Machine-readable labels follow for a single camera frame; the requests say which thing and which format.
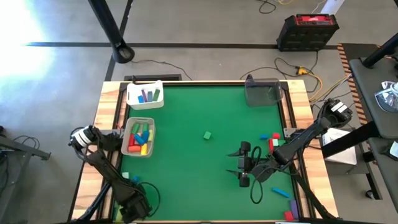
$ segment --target white bin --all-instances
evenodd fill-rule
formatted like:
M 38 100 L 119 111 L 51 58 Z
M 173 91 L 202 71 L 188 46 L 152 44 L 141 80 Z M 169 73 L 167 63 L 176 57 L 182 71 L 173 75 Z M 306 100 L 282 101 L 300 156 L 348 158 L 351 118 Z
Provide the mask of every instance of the white bin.
M 141 90 L 144 90 L 147 94 L 148 91 L 152 91 L 152 94 L 155 95 L 156 89 L 160 90 L 159 97 L 155 102 L 147 102 L 147 103 L 139 103 L 138 96 L 142 95 Z M 127 104 L 131 106 L 134 110 L 146 110 L 153 108 L 161 108 L 164 105 L 164 97 L 163 97 L 163 83 L 160 80 L 157 80 L 151 84 L 142 84 L 135 85 L 130 83 L 127 85 Z
M 142 133 L 142 127 L 143 127 L 144 123 L 148 123 L 149 130 L 153 130 L 153 132 L 154 132 L 152 135 L 152 140 L 147 142 L 147 154 L 144 156 L 142 156 L 140 152 L 129 152 L 128 151 L 131 128 L 135 123 L 141 124 L 139 127 L 139 131 L 138 131 L 139 133 Z M 132 117 L 127 120 L 126 129 L 124 130 L 122 148 L 121 148 L 121 152 L 124 155 L 149 158 L 154 151 L 154 144 L 155 144 L 155 121 L 152 118 Z

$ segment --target colored block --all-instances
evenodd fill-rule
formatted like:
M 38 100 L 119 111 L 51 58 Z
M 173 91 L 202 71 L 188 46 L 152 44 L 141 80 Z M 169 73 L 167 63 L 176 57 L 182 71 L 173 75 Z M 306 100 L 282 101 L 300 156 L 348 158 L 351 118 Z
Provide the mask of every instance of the colored block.
M 135 146 L 138 146 L 138 145 L 139 145 L 139 143 L 136 141 L 136 138 L 135 138 L 135 136 L 134 136 L 134 140 L 135 140 L 135 141 L 134 141 L 134 145 L 135 145 Z
M 292 211 L 287 211 L 287 212 L 284 213 L 284 215 L 285 215 L 285 220 L 286 221 L 288 221 L 288 222 L 294 221 Z
M 260 135 L 261 140 L 267 140 L 268 139 L 268 134 L 262 134 Z
M 130 137 L 129 137 L 129 146 L 133 146 L 134 145 L 134 134 L 130 134 Z
M 129 172 L 122 172 L 122 177 L 129 179 L 130 178 Z
M 143 99 L 144 99 L 144 102 L 145 102 L 145 103 L 148 102 L 148 100 L 147 100 L 147 95 L 145 94 L 145 91 L 144 91 L 144 90 L 141 90 L 141 93 L 142 93 L 142 97 L 143 97 Z
M 272 188 L 272 191 L 275 192 L 275 193 L 277 193 L 277 194 L 280 194 L 281 196 L 283 196 L 283 197 L 285 197 L 285 198 L 289 198 L 289 197 L 290 197 L 290 195 L 289 195 L 288 193 L 284 192 L 284 191 L 281 190 L 281 189 L 278 189 L 277 187 L 273 187 L 273 188 Z
M 153 100 L 153 95 L 152 95 L 152 91 L 148 92 L 148 103 L 152 102 Z
M 142 147 L 141 147 L 141 155 L 145 156 L 146 154 L 148 154 L 148 145 L 145 143 Z
M 138 130 L 139 130 L 139 123 L 135 123 L 132 128 L 131 128 L 131 134 L 137 134 Z
M 132 181 L 133 181 L 134 183 L 138 184 L 138 182 L 139 182 L 139 177 L 138 177 L 138 176 L 134 176 L 134 177 L 132 178 Z
M 149 137 L 148 137 L 148 141 L 152 141 L 154 138 L 154 130 L 149 130 Z
M 210 139 L 210 136 L 211 136 L 211 133 L 210 132 L 205 132 L 205 135 L 203 136 L 206 140 L 209 140 Z
M 272 134 L 273 139 L 280 139 L 280 134 L 279 133 L 274 133 Z
M 144 97 L 138 96 L 138 102 L 139 102 L 139 103 L 143 103 L 143 102 L 144 102 Z
M 142 127 L 142 131 L 148 131 L 149 130 L 149 124 L 148 123 L 144 123 L 143 127 Z
M 295 220 L 299 219 L 299 210 L 297 209 L 297 203 L 296 200 L 290 200 L 290 210 L 292 211 L 293 218 Z
M 274 146 L 279 146 L 278 139 L 272 139 L 272 144 L 273 144 Z
M 123 222 L 123 216 L 122 216 L 122 213 L 120 212 L 120 208 L 121 208 L 121 206 L 118 205 L 118 214 L 116 215 L 116 219 L 115 219 L 115 222 L 117 222 L 117 223 Z
M 140 135 L 138 135 L 138 134 L 135 134 L 134 135 L 134 139 L 138 142 L 138 144 L 140 145 L 140 146 L 142 146 L 143 144 L 145 144 L 145 141 L 140 137 Z
M 129 146 L 127 151 L 128 152 L 141 152 L 141 146 Z
M 144 140 L 145 143 L 147 143 L 148 139 L 149 139 L 149 131 L 144 131 L 142 133 L 142 137 L 141 138 L 142 138 L 142 140 Z
M 158 97 L 159 97 L 159 94 L 160 94 L 160 90 L 159 90 L 159 89 L 156 89 L 156 90 L 155 90 L 155 94 L 154 94 L 154 99 L 153 99 L 153 101 L 157 101 L 157 99 L 158 99 Z
M 268 146 L 269 146 L 269 152 L 273 153 L 274 152 L 274 145 L 272 143 L 272 139 L 268 139 Z

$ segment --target green table surface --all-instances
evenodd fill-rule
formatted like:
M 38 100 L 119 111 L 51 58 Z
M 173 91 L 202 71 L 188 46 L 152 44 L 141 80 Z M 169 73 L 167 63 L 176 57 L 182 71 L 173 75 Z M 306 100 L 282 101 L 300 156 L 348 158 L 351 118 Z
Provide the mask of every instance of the green table surface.
M 294 196 L 291 178 L 276 172 L 263 186 L 258 205 L 250 199 L 250 188 L 239 187 L 237 177 L 226 169 L 238 170 L 238 158 L 227 154 L 249 141 L 268 153 L 261 134 L 280 133 L 278 107 L 250 108 L 243 86 L 165 86 L 164 106 L 152 110 L 131 109 L 129 117 L 155 120 L 155 144 L 150 158 L 123 156 L 121 172 L 130 178 L 154 184 L 160 191 L 157 213 L 148 220 L 283 220 L 289 200 L 272 187 Z M 211 132 L 206 140 L 203 135 Z M 145 186 L 152 207 L 157 194 Z M 259 197 L 254 187 L 254 198 Z

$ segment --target gray floor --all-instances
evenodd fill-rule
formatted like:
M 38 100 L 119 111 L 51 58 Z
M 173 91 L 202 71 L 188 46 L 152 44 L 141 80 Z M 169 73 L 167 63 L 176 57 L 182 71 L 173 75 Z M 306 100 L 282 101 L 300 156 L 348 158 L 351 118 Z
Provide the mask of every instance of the gray floor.
M 286 17 L 309 13 L 320 1 L 277 4 L 276 11 L 265 15 L 258 13 L 261 3 L 255 0 L 135 0 L 124 36 L 126 42 L 274 44 Z M 64 222 L 81 167 L 81 161 L 67 146 L 68 135 L 73 128 L 93 122 L 111 49 L 10 46 L 26 42 L 107 42 L 86 1 L 11 2 L 7 3 L 12 7 L 2 7 L 5 3 L 0 3 L 0 25 L 13 34 L 0 37 L 0 124 L 10 136 L 37 137 L 41 149 L 52 152 L 52 158 L 47 162 L 31 160 L 8 217 L 10 222 Z M 126 3 L 127 0 L 108 0 L 118 24 Z M 391 18 L 397 15 L 393 0 L 347 0 L 336 15 L 340 30 L 329 44 L 382 44 L 396 32 L 398 25 Z M 306 67 L 315 62 L 313 52 L 243 49 L 136 49 L 134 60 L 174 63 L 194 80 L 235 80 L 257 67 L 273 66 L 275 57 Z M 279 64 L 281 69 L 294 73 Z M 112 80 L 122 80 L 126 75 L 165 73 L 181 71 L 150 62 L 117 64 Z M 314 73 L 323 80 L 325 90 L 342 78 L 338 52 L 319 52 Z M 256 78 L 282 78 L 274 70 L 252 74 Z M 305 78 L 305 82 L 308 89 L 315 84 L 311 78 Z M 331 96 L 348 90 L 343 85 Z M 347 105 L 353 102 L 350 95 L 342 100 Z M 351 125 L 358 126 L 358 120 Z M 377 167 L 373 166 L 373 170 L 384 197 L 381 201 L 363 197 L 369 188 L 364 175 L 330 178 L 339 214 L 348 220 L 396 223 L 398 215 L 381 175 Z

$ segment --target black case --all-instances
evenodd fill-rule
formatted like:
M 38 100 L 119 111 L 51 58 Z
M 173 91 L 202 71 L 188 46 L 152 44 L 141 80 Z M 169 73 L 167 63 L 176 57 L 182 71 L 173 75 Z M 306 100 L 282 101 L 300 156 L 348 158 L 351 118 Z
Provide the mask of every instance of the black case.
M 301 16 L 327 16 L 332 24 L 324 22 L 305 22 L 297 24 L 296 18 Z M 278 49 L 282 51 L 318 51 L 324 48 L 332 35 L 339 29 L 334 15 L 328 14 L 297 14 L 285 19 L 285 24 L 276 40 Z

